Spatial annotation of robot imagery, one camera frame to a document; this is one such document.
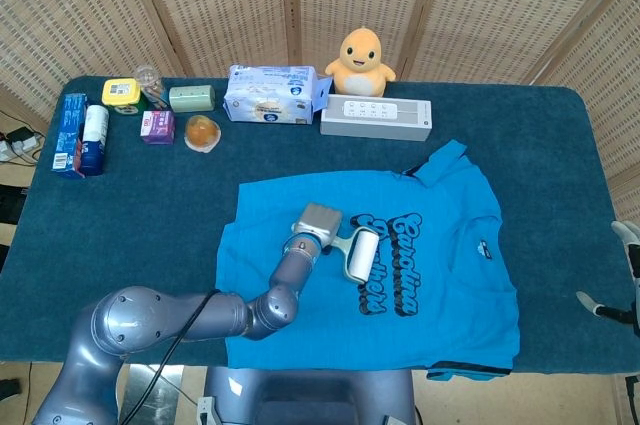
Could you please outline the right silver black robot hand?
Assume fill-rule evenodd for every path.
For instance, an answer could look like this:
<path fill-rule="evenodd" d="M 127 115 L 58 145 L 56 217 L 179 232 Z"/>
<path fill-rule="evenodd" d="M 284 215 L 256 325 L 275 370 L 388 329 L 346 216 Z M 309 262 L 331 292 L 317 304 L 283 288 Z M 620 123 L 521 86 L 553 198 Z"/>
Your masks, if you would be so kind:
<path fill-rule="evenodd" d="M 630 221 L 613 221 L 611 229 L 622 241 L 633 281 L 634 300 L 629 310 L 621 310 L 597 303 L 583 291 L 576 292 L 581 305 L 593 315 L 606 318 L 622 325 L 631 326 L 639 336 L 639 226 Z"/>

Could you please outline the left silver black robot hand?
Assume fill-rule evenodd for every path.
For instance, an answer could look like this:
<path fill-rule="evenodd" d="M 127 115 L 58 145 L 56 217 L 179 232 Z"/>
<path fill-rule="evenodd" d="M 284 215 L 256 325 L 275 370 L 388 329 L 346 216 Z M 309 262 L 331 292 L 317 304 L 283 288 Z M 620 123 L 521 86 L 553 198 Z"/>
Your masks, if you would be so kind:
<path fill-rule="evenodd" d="M 322 248 L 330 246 L 338 233 L 343 213 L 318 203 L 308 203 L 300 217 L 292 225 L 293 234 L 306 233 L 315 236 Z"/>

